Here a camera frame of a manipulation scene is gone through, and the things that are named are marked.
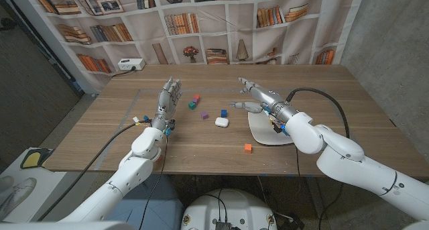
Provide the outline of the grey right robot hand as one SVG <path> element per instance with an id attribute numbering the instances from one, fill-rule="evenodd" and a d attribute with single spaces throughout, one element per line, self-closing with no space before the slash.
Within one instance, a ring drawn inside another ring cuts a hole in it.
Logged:
<path id="1" fill-rule="evenodd" d="M 246 78 L 239 78 L 239 81 L 244 84 L 244 88 L 240 93 L 250 93 L 258 103 L 232 102 L 229 104 L 230 107 L 245 109 L 250 113 L 260 113 L 267 107 L 269 114 L 283 123 L 287 123 L 289 119 L 298 114 L 298 111 L 278 93 L 268 90 Z"/>

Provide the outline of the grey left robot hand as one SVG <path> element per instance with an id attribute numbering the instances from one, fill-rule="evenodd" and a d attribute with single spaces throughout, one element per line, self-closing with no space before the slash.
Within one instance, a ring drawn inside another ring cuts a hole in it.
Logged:
<path id="1" fill-rule="evenodd" d="M 173 118 L 176 112 L 176 105 L 182 95 L 180 90 L 181 85 L 180 79 L 174 80 L 172 76 L 167 80 L 158 95 L 156 113 L 151 121 L 152 127 L 163 131 L 168 122 Z"/>

